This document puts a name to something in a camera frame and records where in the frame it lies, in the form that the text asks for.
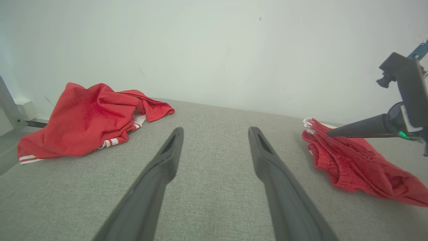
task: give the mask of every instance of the gray fabric surface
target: gray fabric surface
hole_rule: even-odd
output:
[[[15,165],[0,177],[0,240],[90,240],[175,127],[184,128],[178,172],[165,192],[155,240],[274,240],[248,127],[259,127],[341,240],[425,240],[428,209],[332,187],[301,138],[302,119],[167,100],[173,115],[122,145],[83,157]],[[370,140],[428,184],[422,146]]]

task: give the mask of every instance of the crumpled fabric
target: crumpled fabric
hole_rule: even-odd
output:
[[[68,83],[47,126],[21,138],[18,158],[26,164],[82,156],[126,142],[127,132],[139,129],[146,119],[151,122],[173,113],[169,104],[150,99],[138,90],[114,92],[106,84],[85,89]]]
[[[314,165],[328,173],[330,183],[342,190],[359,190],[378,198],[428,207],[427,187],[411,173],[389,163],[364,138],[327,136],[331,128],[316,119],[303,120]]]

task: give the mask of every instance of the white wall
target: white wall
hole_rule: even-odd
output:
[[[396,84],[376,84],[378,67],[426,39],[426,0],[0,3],[0,75],[42,117],[67,82],[104,82],[151,97],[350,123],[400,101]],[[428,67],[428,57],[421,64]]]

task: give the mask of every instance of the white plastic part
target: white plastic part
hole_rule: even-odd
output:
[[[24,120],[30,121],[37,117],[36,107],[33,102],[28,99],[13,99],[18,110],[24,116]]]

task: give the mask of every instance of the white block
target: white block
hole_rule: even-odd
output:
[[[0,136],[3,136],[11,130],[13,130],[13,125],[7,118],[6,113],[4,113],[3,108],[0,108]]]
[[[37,117],[36,107],[33,102],[28,99],[13,99],[18,110],[24,116],[24,120],[30,121]]]

